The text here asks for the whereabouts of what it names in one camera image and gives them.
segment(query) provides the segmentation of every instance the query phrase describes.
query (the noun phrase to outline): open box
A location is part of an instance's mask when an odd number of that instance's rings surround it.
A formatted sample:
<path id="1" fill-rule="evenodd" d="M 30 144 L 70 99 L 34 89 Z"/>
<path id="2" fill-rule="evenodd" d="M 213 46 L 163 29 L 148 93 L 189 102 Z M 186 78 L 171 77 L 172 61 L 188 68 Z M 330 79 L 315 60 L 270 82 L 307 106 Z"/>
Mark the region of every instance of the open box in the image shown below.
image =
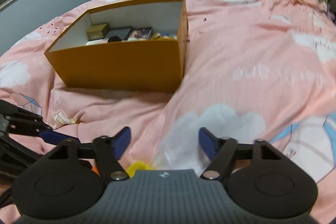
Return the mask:
<path id="1" fill-rule="evenodd" d="M 86 46 L 86 30 L 152 27 L 177 39 Z M 93 8 L 73 22 L 45 56 L 68 87 L 175 92 L 184 74 L 188 18 L 185 0 L 129 0 Z"/>

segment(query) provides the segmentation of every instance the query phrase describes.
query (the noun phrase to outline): pink bedspread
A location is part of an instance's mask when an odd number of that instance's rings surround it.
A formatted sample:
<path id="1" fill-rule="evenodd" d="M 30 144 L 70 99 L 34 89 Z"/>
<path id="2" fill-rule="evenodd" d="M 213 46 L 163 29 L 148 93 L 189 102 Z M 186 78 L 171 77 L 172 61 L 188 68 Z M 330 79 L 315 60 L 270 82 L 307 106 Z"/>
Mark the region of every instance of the pink bedspread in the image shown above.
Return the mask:
<path id="1" fill-rule="evenodd" d="M 208 163 L 198 129 L 240 142 L 265 138 L 318 183 L 312 216 L 336 216 L 336 27 L 317 0 L 187 0 L 185 77 L 175 94 L 70 89 L 43 55 L 93 0 L 51 20 L 0 58 L 0 98 L 42 114 L 60 132 L 90 142 L 124 126 L 132 143 L 123 167 L 138 160 L 156 168 Z M 13 136 L 45 153 L 52 145 Z M 0 211 L 6 223 L 15 206 Z"/>

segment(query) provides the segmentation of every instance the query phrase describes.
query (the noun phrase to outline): small gold box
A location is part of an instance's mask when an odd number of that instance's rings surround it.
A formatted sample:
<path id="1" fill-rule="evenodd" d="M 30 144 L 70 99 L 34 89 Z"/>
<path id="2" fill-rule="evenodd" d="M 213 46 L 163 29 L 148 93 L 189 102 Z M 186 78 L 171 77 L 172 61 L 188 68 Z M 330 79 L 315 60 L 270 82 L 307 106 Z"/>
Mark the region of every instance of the small gold box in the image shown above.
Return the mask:
<path id="1" fill-rule="evenodd" d="M 103 39 L 109 32 L 110 28 L 108 24 L 93 25 L 87 29 L 87 37 L 89 41 Z"/>

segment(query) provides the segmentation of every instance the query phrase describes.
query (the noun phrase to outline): light blue wall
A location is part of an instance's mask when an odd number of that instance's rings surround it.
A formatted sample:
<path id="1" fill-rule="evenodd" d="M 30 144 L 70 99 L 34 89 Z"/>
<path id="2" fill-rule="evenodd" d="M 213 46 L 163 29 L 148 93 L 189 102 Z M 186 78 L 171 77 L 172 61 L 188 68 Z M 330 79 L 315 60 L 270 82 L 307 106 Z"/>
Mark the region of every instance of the light blue wall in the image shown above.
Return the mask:
<path id="1" fill-rule="evenodd" d="M 0 55 L 56 16 L 89 0 L 17 0 L 0 10 Z"/>

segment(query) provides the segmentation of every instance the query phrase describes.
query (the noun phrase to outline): metal screw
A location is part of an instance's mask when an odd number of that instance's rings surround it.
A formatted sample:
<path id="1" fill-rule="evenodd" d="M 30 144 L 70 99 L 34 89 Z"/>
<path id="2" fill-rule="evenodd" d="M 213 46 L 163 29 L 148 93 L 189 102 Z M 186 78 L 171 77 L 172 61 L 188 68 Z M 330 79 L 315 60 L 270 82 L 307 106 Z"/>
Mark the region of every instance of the metal screw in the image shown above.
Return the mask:
<path id="1" fill-rule="evenodd" d="M 219 178 L 220 174 L 217 171 L 205 171 L 203 173 L 203 177 L 205 177 L 206 179 L 212 180 L 212 179 L 217 179 Z"/>
<path id="2" fill-rule="evenodd" d="M 110 176 L 114 180 L 124 180 L 125 178 L 127 178 L 127 174 L 122 171 L 113 172 Z"/>

